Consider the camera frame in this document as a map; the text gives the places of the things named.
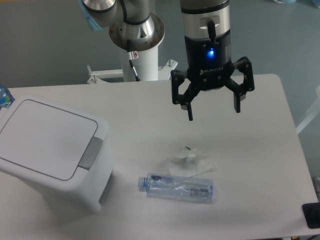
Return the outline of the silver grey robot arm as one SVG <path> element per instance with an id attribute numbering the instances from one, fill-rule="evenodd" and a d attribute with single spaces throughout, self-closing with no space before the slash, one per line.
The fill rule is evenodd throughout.
<path id="1" fill-rule="evenodd" d="M 158 47 L 165 36 L 162 20 L 151 12 L 148 0 L 81 0 L 79 7 L 95 31 L 109 29 L 120 54 L 121 69 L 90 71 L 89 80 L 115 78 L 126 82 L 171 81 L 171 97 L 193 118 L 192 100 L 201 91 L 228 88 L 234 109 L 255 88 L 252 63 L 247 57 L 231 59 L 230 3 L 227 0 L 182 0 L 184 41 L 188 67 L 176 70 L 158 65 Z"/>

